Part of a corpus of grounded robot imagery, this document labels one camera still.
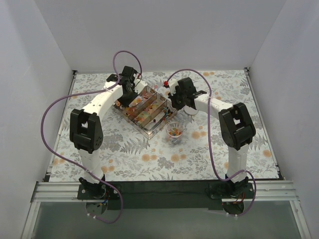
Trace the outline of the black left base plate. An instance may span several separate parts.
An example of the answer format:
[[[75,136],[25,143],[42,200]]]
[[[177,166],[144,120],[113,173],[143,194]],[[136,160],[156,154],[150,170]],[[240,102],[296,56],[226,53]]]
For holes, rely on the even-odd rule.
[[[106,202],[108,206],[114,207],[115,209],[120,208],[121,200],[119,193],[106,185],[98,184],[97,186],[84,186],[80,185],[77,192],[78,200],[86,201],[97,201],[97,202]]]

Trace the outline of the clear compartment candy box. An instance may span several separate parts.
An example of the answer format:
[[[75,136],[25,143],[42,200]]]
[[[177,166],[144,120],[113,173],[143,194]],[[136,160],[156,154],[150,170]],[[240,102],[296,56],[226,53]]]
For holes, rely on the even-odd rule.
[[[128,107],[118,101],[114,107],[147,139],[152,139],[177,114],[171,102],[149,86],[144,87]]]

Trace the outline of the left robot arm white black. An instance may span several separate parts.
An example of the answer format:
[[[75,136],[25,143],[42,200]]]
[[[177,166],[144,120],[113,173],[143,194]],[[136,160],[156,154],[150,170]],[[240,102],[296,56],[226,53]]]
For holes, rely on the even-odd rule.
[[[90,186],[89,193],[95,199],[103,198],[106,193],[105,185],[99,181],[104,176],[99,156],[104,136],[102,119],[116,101],[128,107],[138,96],[145,87],[145,84],[138,83],[138,76],[137,70],[125,66],[122,73],[112,74],[106,79],[103,92],[82,109],[74,109],[70,114],[70,141],[85,167],[85,176],[79,181]]]

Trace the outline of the floral table mat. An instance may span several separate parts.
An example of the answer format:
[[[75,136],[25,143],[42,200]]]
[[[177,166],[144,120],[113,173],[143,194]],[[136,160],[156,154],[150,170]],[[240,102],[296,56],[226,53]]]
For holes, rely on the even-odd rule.
[[[247,169],[256,179],[277,179],[279,171],[260,119],[249,82],[243,70],[180,72],[176,79],[190,77],[198,90],[212,90],[221,101],[246,105],[256,135],[249,146]],[[57,145],[58,156],[48,172],[50,182],[75,182],[84,175],[80,155],[69,140],[69,118],[73,109],[85,106],[91,91],[103,87],[107,74],[77,74],[73,97],[68,101]],[[166,130],[145,138],[119,112],[111,108],[103,118],[104,140],[100,148],[101,169],[107,181],[210,180],[224,177],[228,148],[219,121],[199,112],[194,116],[178,111],[174,118],[184,127],[179,144],[167,141]]]

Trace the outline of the clear glass jar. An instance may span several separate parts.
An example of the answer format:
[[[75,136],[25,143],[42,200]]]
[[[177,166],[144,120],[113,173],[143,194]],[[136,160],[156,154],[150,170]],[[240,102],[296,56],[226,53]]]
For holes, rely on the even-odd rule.
[[[183,136],[184,127],[178,122],[171,122],[166,127],[167,141],[170,144],[179,144]]]

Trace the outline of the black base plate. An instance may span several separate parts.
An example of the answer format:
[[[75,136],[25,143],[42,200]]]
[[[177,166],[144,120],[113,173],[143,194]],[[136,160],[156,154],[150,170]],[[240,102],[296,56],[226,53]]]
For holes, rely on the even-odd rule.
[[[97,186],[84,186],[80,185],[77,192],[78,200],[86,201],[97,201],[97,202],[106,202],[108,206],[114,207],[115,209],[120,208],[121,200],[119,193],[106,185],[98,184]]]
[[[256,197],[256,190],[248,181],[214,182],[209,184],[207,195],[211,199],[226,200],[221,203],[224,212],[238,217],[251,208]]]

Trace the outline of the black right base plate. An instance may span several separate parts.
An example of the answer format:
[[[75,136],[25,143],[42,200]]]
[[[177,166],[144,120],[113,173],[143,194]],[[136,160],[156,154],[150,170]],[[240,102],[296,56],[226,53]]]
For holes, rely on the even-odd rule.
[[[226,200],[221,203],[224,212],[238,217],[251,208],[256,197],[256,190],[248,181],[214,182],[209,184],[207,195],[211,199]]]

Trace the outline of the aluminium frame rail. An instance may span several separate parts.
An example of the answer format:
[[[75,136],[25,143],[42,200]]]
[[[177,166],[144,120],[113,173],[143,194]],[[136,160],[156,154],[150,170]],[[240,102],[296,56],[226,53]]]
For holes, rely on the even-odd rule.
[[[255,201],[288,201],[291,205],[301,238],[310,239],[300,198],[292,181],[289,180],[258,180]],[[31,206],[27,221],[22,231],[23,239],[32,238],[37,213],[41,202],[78,202],[76,199],[79,182],[37,182],[31,197]]]

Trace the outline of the round metal jar lid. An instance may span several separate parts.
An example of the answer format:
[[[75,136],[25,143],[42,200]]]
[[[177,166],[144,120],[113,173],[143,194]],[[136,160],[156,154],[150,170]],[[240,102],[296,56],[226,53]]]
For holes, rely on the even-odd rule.
[[[184,112],[190,116],[194,116],[194,115],[198,114],[198,110],[195,110],[191,107],[184,107]]]

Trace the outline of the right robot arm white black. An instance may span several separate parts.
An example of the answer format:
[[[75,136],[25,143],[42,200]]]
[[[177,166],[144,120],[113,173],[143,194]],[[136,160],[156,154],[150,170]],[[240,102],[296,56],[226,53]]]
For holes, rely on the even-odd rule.
[[[185,106],[207,113],[219,121],[222,139],[228,147],[228,169],[225,177],[210,189],[214,196],[237,198],[248,187],[247,154],[256,129],[243,103],[230,104],[213,98],[211,92],[198,91],[187,77],[164,82],[169,89],[172,107],[181,110]]]

